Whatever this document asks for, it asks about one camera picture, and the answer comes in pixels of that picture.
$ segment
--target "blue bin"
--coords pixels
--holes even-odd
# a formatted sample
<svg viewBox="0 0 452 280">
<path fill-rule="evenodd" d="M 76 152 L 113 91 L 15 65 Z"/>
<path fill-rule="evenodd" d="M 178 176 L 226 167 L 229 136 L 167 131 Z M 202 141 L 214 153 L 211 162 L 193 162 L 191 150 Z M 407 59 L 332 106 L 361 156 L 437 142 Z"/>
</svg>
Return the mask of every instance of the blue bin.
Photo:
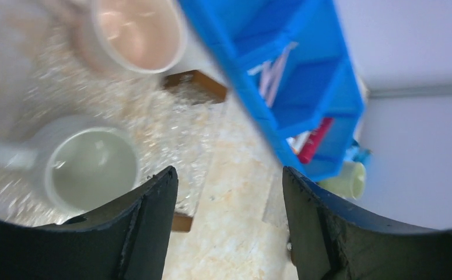
<svg viewBox="0 0 452 280">
<path fill-rule="evenodd" d="M 314 181 L 336 176 L 364 105 L 332 0 L 180 0 L 279 160 Z M 248 70 L 291 42 L 272 108 Z M 335 119 L 313 160 L 301 164 L 286 138 Z"/>
</svg>

